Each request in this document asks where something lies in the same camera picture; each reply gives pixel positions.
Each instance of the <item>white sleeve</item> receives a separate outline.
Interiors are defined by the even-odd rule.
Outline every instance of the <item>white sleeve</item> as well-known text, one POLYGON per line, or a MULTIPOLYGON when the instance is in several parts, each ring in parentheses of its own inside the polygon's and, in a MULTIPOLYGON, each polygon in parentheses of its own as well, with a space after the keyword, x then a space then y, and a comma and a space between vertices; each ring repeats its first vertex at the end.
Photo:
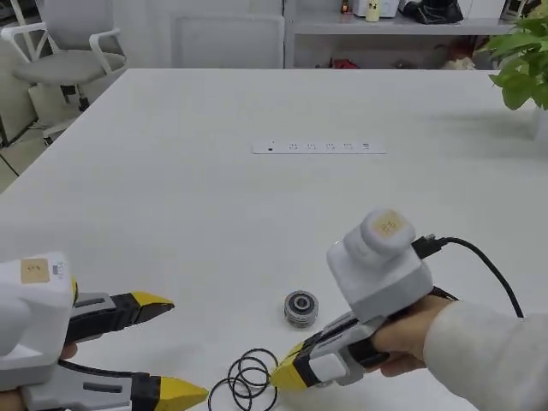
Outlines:
POLYGON ((479 411, 548 410, 548 315, 513 319, 458 301, 426 335, 425 363, 479 411))

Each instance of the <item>white table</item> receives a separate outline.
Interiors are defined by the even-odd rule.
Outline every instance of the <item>white table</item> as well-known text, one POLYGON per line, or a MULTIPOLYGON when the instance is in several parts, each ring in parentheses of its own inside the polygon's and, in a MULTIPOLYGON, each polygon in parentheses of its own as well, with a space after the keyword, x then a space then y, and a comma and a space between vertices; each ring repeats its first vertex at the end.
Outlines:
MULTIPOLYGON (((129 71, 2 194, 0 259, 62 250, 82 290, 170 297, 175 311, 75 360, 208 388, 247 349, 282 356, 348 310, 325 252, 376 206, 475 242, 527 313, 547 311, 548 162, 526 137, 530 112, 506 110, 480 72, 129 71), (367 139, 388 153, 251 154, 260 139, 367 139), (296 289, 319 298, 313 330, 284 323, 296 289)), ((446 247, 430 267, 455 295, 512 313, 471 253, 446 247)), ((215 401, 232 409, 226 392, 215 401)), ((417 372, 278 409, 472 407, 417 372)))

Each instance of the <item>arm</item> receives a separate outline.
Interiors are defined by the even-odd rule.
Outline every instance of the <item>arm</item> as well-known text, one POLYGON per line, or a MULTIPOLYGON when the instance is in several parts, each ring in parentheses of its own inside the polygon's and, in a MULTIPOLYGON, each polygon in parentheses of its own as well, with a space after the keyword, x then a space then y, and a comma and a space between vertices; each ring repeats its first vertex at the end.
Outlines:
POLYGON ((35 51, 33 50, 28 51, 32 60, 34 61, 39 58, 40 53, 42 52, 42 48, 44 47, 45 41, 47 40, 47 29, 46 29, 45 23, 34 23, 34 24, 27 24, 26 26, 6 27, 2 29, 2 31, 0 32, 0 35, 2 36, 2 39, 6 40, 11 45, 13 45, 13 47, 17 51, 17 54, 19 54, 19 56, 23 59, 25 63, 29 63, 30 62, 29 58, 15 41, 15 36, 17 34, 37 32, 39 30, 43 30, 44 34, 42 35, 42 39, 40 39, 38 47, 36 48, 35 51))
POLYGON ((513 319, 455 302, 433 320, 424 360, 479 411, 548 409, 548 315, 513 319))
POLYGON ((115 28, 114 30, 110 30, 109 32, 92 34, 89 38, 89 45, 92 48, 93 54, 95 54, 95 57, 99 61, 99 64, 101 64, 101 67, 106 74, 112 74, 112 68, 110 67, 109 62, 107 62, 106 58, 104 57, 104 52, 101 49, 99 41, 104 37, 115 37, 118 34, 120 34, 120 29, 115 28))

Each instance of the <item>white shelf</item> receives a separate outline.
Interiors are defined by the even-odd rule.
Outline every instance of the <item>white shelf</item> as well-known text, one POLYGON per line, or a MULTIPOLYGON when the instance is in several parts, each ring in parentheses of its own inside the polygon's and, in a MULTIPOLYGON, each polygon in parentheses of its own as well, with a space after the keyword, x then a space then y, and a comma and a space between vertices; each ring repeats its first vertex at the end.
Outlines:
POLYGON ((425 25, 402 15, 370 23, 354 15, 300 10, 293 23, 295 34, 383 34, 426 36, 491 36, 505 34, 511 23, 496 19, 471 19, 456 24, 425 25))

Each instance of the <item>ball bearing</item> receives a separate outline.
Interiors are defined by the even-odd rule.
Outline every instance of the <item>ball bearing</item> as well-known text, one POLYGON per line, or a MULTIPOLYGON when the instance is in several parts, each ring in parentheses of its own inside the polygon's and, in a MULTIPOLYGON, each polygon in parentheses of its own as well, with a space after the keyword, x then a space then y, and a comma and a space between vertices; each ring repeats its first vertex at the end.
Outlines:
POLYGON ((307 291, 295 291, 285 298, 283 312, 291 325, 307 328, 318 317, 318 299, 307 291))

